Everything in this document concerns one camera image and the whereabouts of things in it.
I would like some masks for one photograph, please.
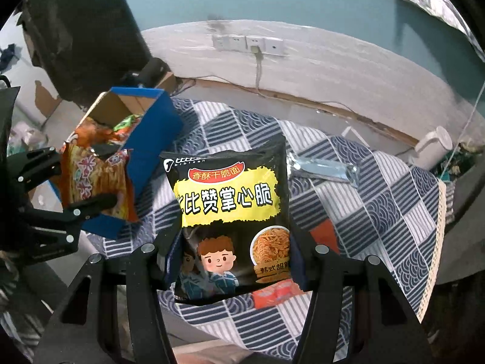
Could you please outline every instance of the cartoon boy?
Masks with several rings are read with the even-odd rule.
[[[195,265],[195,260],[195,255],[192,250],[189,247],[185,247],[182,259],[182,270],[179,277],[182,290],[189,299],[201,299],[204,297],[204,281]]]
[[[234,294],[239,282],[229,272],[234,265],[236,256],[234,246],[229,237],[221,235],[217,238],[205,238],[197,247],[205,271],[209,272],[209,281],[214,283],[222,294]]]

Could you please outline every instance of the clothing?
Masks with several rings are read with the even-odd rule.
[[[209,281],[214,283],[221,294],[234,294],[236,287],[239,286],[237,278],[229,271],[224,274],[210,273]]]
[[[204,297],[203,279],[195,274],[185,275],[180,273],[182,290],[190,299],[201,299]]]

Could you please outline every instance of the wall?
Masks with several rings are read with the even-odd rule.
[[[15,54],[10,66],[3,73],[12,86],[20,86],[16,106],[34,124],[41,125],[61,101],[47,73],[40,67],[32,66],[25,44],[22,26],[17,26],[19,15],[11,16],[0,29],[0,47],[16,44]]]
[[[233,20],[167,25],[142,32],[150,52],[180,77],[220,76],[254,88],[252,53],[218,51],[212,33],[278,34],[286,56],[264,55],[260,88],[346,108],[414,138],[437,126],[456,140],[472,105],[418,64],[344,34],[281,22]],[[485,119],[475,114],[470,133],[485,138]]]
[[[350,35],[401,55],[476,98],[485,64],[466,38],[401,0],[127,0],[141,30],[208,18],[285,22]],[[481,113],[485,113],[482,103]]]

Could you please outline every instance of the open box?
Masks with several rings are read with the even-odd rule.
[[[109,92],[100,94],[79,124],[90,117],[114,127],[132,114],[143,117],[122,148],[131,149],[127,173],[132,180],[136,200],[159,164],[159,154],[182,129],[182,121],[168,93],[161,89],[113,87]],[[82,229],[115,239],[125,223],[125,220],[100,214],[85,221]]]

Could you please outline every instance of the white electric kettle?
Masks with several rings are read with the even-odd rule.
[[[416,156],[409,157],[409,163],[430,170],[453,149],[453,141],[442,126],[426,134],[414,147]]]

